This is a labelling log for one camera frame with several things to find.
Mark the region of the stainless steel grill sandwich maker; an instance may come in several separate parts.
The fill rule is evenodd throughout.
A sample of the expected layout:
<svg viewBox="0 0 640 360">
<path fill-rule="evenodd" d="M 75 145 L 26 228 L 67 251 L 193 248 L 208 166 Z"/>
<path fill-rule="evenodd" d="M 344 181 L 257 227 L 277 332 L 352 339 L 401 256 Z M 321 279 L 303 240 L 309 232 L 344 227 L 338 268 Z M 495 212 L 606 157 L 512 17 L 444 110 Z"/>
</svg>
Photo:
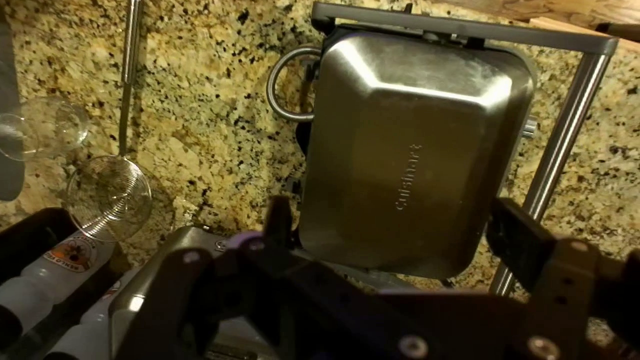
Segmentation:
<svg viewBox="0 0 640 360">
<path fill-rule="evenodd" d="M 526 194 L 541 221 L 619 40 L 315 1 L 319 47 L 274 64 L 266 98 L 305 155 L 294 246 L 344 267 L 445 280 L 473 260 L 530 120 L 530 58 L 582 56 Z"/>
</svg>

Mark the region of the sandwich maker steel lid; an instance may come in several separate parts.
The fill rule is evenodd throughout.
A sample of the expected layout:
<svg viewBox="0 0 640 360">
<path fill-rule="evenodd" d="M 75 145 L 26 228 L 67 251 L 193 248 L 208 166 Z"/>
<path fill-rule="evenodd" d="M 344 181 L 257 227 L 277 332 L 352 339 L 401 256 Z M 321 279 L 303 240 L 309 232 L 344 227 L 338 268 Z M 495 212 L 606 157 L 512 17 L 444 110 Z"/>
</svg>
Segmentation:
<svg viewBox="0 0 640 360">
<path fill-rule="evenodd" d="M 443 280 L 474 257 L 537 78 L 517 50 L 352 33 L 322 55 L 299 241 L 314 258 Z"/>
</svg>

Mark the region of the wooden cutting board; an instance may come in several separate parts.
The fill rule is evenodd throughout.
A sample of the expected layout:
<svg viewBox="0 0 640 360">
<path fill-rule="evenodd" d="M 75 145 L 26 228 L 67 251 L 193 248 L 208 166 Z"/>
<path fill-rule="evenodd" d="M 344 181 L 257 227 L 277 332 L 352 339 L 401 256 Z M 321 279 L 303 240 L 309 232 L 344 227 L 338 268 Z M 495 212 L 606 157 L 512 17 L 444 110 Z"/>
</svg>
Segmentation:
<svg viewBox="0 0 640 360">
<path fill-rule="evenodd" d="M 547 30 L 615 38 L 615 36 L 610 34 L 601 33 L 596 30 L 591 30 L 585 27 L 573 25 L 571 23 L 562 22 L 562 21 L 554 20 L 547 17 L 535 17 L 535 18 L 528 19 L 527 22 L 533 27 L 544 28 Z M 629 51 L 635 51 L 637 53 L 640 53 L 640 43 L 631 41 L 629 39 L 618 38 L 618 47 L 629 50 Z"/>
</svg>

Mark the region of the dark grey object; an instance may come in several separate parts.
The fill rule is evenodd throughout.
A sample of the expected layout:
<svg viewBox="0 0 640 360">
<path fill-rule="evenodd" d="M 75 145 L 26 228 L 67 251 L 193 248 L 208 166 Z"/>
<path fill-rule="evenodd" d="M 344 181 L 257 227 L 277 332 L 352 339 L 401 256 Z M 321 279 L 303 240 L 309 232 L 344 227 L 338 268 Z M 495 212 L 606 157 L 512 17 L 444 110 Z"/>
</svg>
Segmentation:
<svg viewBox="0 0 640 360">
<path fill-rule="evenodd" d="M 0 7 L 0 202 L 18 198 L 25 184 L 22 120 L 13 33 Z"/>
</svg>

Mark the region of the clear drinking glass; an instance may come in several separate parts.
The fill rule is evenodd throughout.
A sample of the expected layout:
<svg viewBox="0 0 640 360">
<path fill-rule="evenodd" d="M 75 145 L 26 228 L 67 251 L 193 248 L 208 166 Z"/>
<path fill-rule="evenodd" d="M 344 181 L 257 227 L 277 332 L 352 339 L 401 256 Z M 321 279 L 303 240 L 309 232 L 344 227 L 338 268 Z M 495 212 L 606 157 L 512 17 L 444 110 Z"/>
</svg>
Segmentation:
<svg viewBox="0 0 640 360">
<path fill-rule="evenodd" d="M 89 125 L 81 105 L 61 96 L 32 98 L 0 111 L 0 154 L 21 162 L 58 157 L 82 146 Z"/>
</svg>

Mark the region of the white plastic bottle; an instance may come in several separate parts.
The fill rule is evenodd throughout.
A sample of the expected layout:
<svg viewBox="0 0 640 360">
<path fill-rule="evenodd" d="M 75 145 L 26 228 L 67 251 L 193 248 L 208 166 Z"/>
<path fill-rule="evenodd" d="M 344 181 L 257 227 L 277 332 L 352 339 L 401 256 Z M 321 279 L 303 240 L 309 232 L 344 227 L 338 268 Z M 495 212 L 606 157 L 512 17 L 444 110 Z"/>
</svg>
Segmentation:
<svg viewBox="0 0 640 360">
<path fill-rule="evenodd" d="M 108 263 L 115 242 L 77 231 L 0 284 L 0 334 L 20 338 Z"/>
<path fill-rule="evenodd" d="M 119 278 L 82 315 L 78 324 L 64 333 L 43 360 L 110 360 L 109 306 L 137 272 L 134 268 Z"/>
</svg>

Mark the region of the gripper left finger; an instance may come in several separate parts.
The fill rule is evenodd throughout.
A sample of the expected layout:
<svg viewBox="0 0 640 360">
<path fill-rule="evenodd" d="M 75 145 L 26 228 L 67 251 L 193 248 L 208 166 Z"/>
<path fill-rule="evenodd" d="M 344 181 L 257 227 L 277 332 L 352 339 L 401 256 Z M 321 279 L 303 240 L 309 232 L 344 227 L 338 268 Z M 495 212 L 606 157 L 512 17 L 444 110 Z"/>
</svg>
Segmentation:
<svg viewBox="0 0 640 360">
<path fill-rule="evenodd" d="M 292 222 L 289 199 L 274 196 L 263 231 L 236 235 L 222 255 L 167 255 L 114 360 L 204 360 L 237 317 L 279 360 L 427 360 L 424 326 L 286 248 Z"/>
</svg>

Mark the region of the black bottle tray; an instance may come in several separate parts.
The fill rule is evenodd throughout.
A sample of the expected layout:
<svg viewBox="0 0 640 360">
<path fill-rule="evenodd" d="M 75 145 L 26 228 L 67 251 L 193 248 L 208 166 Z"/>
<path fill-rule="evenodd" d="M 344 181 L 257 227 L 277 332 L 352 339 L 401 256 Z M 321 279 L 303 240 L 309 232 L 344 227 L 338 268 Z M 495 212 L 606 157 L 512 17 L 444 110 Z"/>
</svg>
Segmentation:
<svg viewBox="0 0 640 360">
<path fill-rule="evenodd" d="M 77 231 L 80 230 L 68 212 L 59 207 L 39 210 L 0 230 L 0 285 L 18 276 L 27 265 Z M 19 338 L 0 334 L 0 360 L 41 360 L 62 335 L 75 326 L 80 317 L 130 269 L 118 243 L 117 246 L 106 265 L 65 301 L 55 305 L 51 313 L 31 330 Z"/>
</svg>

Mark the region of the metal mesh skimmer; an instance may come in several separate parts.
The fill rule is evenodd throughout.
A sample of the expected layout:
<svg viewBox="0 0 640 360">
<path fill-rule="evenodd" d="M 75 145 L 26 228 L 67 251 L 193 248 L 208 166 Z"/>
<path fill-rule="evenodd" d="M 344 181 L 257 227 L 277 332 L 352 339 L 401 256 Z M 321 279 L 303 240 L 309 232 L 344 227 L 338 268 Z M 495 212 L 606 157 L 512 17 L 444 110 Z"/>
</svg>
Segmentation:
<svg viewBox="0 0 640 360">
<path fill-rule="evenodd" d="M 143 0 L 127 0 L 126 10 L 118 151 L 115 155 L 91 158 L 78 166 L 66 187 L 65 205 L 75 225 L 90 239 L 102 242 L 130 239 L 143 227 L 153 209 L 149 180 L 128 158 Z"/>
</svg>

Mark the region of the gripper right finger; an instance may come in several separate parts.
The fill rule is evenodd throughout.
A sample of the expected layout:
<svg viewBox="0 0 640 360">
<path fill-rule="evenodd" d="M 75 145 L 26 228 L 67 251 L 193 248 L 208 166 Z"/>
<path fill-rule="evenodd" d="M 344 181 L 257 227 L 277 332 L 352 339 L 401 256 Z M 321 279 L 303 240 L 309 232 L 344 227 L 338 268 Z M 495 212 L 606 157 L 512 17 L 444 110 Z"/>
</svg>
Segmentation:
<svg viewBox="0 0 640 360">
<path fill-rule="evenodd" d="M 509 198 L 493 199 L 486 240 L 529 293 L 505 360 L 640 360 L 640 248 L 620 260 L 558 238 Z"/>
</svg>

